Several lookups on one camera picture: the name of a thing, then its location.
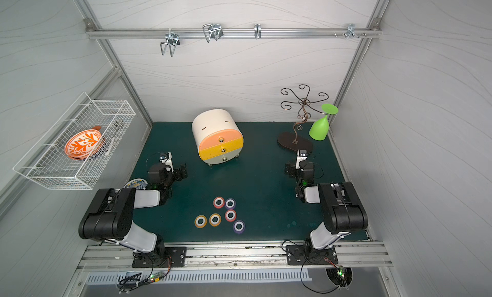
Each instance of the dark green table mat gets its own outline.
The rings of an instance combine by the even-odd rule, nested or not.
[[[147,171],[158,162],[159,152],[171,152],[173,165],[186,163],[188,178],[175,182],[173,196],[163,206],[134,211],[133,221],[165,242],[305,239],[323,220],[319,204],[302,203],[295,197],[295,179],[284,174],[284,165],[294,163],[296,154],[280,147],[278,134],[292,131],[293,123],[238,122],[244,136],[239,158],[209,167],[198,156],[191,123],[156,122],[137,161],[131,178],[147,179]],[[311,125],[300,133],[308,138]],[[310,160],[319,164],[324,175],[317,182],[344,181],[328,139],[311,140]],[[315,176],[322,175],[315,166]],[[237,220],[244,232],[236,234],[225,220],[225,208],[213,207],[217,196],[236,200]],[[213,213],[222,222],[202,229],[194,225],[198,215]],[[366,239],[357,232],[346,240]]]

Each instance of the bowl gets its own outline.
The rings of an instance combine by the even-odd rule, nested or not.
[[[65,154],[71,159],[85,159],[94,149],[94,154],[101,149],[101,140],[102,135],[97,129],[84,130],[67,141]]]

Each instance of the yellow drawer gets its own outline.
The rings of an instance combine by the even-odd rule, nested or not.
[[[238,148],[242,148],[244,144],[244,139],[243,137],[231,140],[229,142],[224,142],[222,145],[218,146],[212,146],[203,150],[198,151],[200,154],[200,158],[202,160],[206,160],[209,158],[213,158],[216,156],[220,156],[224,153],[228,153],[234,150],[237,150]]]

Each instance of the white wire basket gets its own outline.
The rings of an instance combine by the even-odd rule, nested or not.
[[[126,100],[92,100],[83,93],[13,169],[46,189],[91,190],[134,116]],[[84,160],[69,158],[68,140],[96,126],[101,126],[102,146]]]

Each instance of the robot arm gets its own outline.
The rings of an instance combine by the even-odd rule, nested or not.
[[[367,228],[366,211],[350,182],[307,187],[304,199],[321,204],[323,211],[323,222],[310,233],[311,246],[315,249],[331,248],[352,232]]]
[[[285,174],[297,180],[296,197],[320,204],[323,211],[323,222],[310,233],[307,248],[331,248],[352,232],[367,228],[367,214],[353,184],[315,183],[314,164],[307,160],[305,151],[297,152],[296,165],[285,165]]]
[[[133,209],[157,206],[159,200],[157,190],[99,189],[80,222],[79,236],[109,241],[134,252],[152,252],[156,250],[158,236],[133,222]]]
[[[157,267],[166,262],[168,251],[162,237],[136,225],[133,222],[133,209],[163,205],[172,195],[172,183],[188,176],[186,165],[174,169],[171,158],[171,153],[161,154],[160,162],[151,167],[148,177],[151,190],[99,189],[80,222],[79,236],[132,249],[134,268],[140,265],[145,267],[150,262]],[[184,247],[173,248],[173,254],[185,253],[186,248],[181,248]],[[175,260],[173,263],[179,267],[184,260]]]

